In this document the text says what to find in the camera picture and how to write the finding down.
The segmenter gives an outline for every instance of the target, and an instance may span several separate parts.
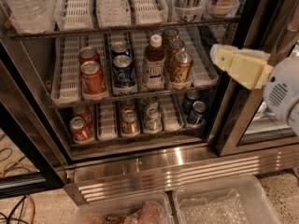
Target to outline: speckled floor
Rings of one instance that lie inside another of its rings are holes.
[[[257,176],[283,224],[299,224],[299,188],[295,176],[286,172]],[[36,204],[35,223],[67,224],[78,209],[63,189],[32,194]],[[0,200],[2,213],[8,216],[21,197]],[[19,217],[18,209],[14,217]],[[25,202],[22,219],[28,221],[32,206]]]

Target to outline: dark blue soda can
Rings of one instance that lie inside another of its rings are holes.
[[[134,66],[130,57],[125,55],[117,56],[113,59],[112,69],[114,87],[128,88],[135,85]]]
[[[186,115],[190,113],[193,103],[195,101],[198,101],[198,99],[199,99],[198,91],[188,91],[185,93],[183,103],[182,103],[182,108]]]
[[[121,55],[130,57],[130,54],[129,46],[125,41],[113,43],[111,47],[111,56],[113,59]]]
[[[202,101],[196,101],[193,103],[192,109],[190,110],[187,122],[191,125],[202,123],[206,114],[206,104]]]

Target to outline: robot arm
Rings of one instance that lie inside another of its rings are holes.
[[[263,100],[280,121],[299,136],[299,57],[282,60],[275,68],[269,54],[216,44],[210,57],[222,71],[249,90],[263,88]]]

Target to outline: bottle label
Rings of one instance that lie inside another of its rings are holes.
[[[162,81],[165,59],[157,62],[144,60],[143,65],[143,82],[146,84],[160,83]]]

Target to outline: bottle cap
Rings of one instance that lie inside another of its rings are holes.
[[[150,45],[159,48],[162,45],[162,38],[160,35],[152,35],[150,38]]]

